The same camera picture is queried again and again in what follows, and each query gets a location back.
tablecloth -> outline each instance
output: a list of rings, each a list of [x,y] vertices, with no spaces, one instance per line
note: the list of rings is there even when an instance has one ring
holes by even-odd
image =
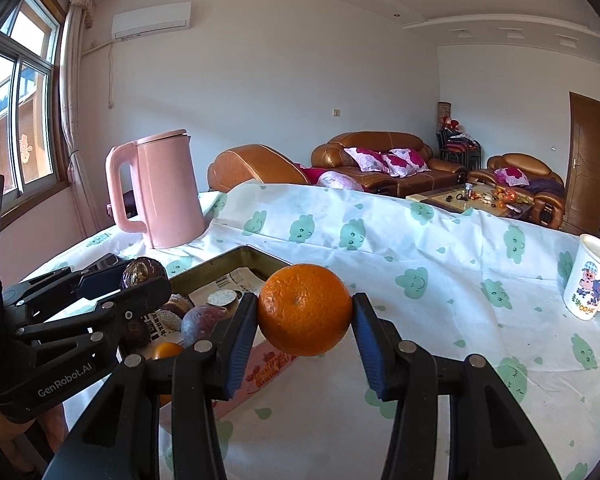
[[[34,274],[80,269],[115,253],[160,260],[170,274],[250,244],[291,263],[324,265],[366,292],[402,338],[432,354],[484,355],[535,426],[563,478],[582,480],[600,458],[600,314],[572,316],[561,295],[578,239],[469,210],[289,184],[241,184],[203,193],[207,231],[151,250],[112,227]],[[81,301],[61,316],[84,312]],[[65,403],[73,424],[99,384]],[[440,397],[436,478],[446,478],[448,399]],[[395,402],[368,388],[355,339],[300,358],[218,422],[227,471],[240,480],[380,478]],[[160,434],[161,476],[171,477],[170,436]]]

window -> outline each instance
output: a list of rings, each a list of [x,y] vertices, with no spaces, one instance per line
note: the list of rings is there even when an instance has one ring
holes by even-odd
[[[23,0],[0,28],[3,210],[60,180],[51,120],[59,31],[58,9],[42,0]]]

wooden door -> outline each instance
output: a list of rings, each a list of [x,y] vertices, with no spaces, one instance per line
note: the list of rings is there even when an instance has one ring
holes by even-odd
[[[563,229],[600,232],[600,101],[570,92],[571,153]]]

small orange fruit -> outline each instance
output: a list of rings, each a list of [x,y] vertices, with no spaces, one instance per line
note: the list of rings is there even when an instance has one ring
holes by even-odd
[[[160,343],[154,350],[154,359],[166,359],[182,352],[184,348],[177,343]]]
[[[154,350],[154,359],[166,359],[167,357],[174,357],[183,350],[184,348],[177,343],[160,343]],[[170,395],[160,395],[160,406],[164,406],[170,402]]]
[[[278,270],[258,298],[262,335],[278,350],[297,356],[322,354],[336,346],[349,329],[352,313],[344,284],[313,264]]]

leather armchair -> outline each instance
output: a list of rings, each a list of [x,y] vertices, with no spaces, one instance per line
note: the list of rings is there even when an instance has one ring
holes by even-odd
[[[286,156],[263,144],[225,150],[206,170],[209,187],[225,193],[252,178],[263,184],[309,184]]]
[[[404,178],[394,178],[373,171],[362,172],[356,161],[344,151],[345,148],[366,148],[375,152],[388,152],[394,148],[413,148],[417,150],[431,171]],[[379,187],[391,190],[392,196],[401,198],[440,187],[462,184],[466,178],[464,166],[433,158],[431,148],[424,144],[419,137],[402,132],[340,134],[314,149],[311,154],[311,164],[318,168],[329,168],[349,175],[371,190]]]
[[[548,178],[564,186],[560,175],[552,171],[542,160],[539,160],[525,153],[505,153],[504,155],[495,155],[487,161],[487,169],[473,170],[469,172],[467,180],[469,182],[485,182],[487,184],[497,184],[494,170],[499,168],[519,168],[529,180],[534,178]],[[564,217],[564,199],[550,192],[540,192],[535,195],[525,192],[534,199],[534,207],[531,210],[530,220],[549,229],[559,229]]]

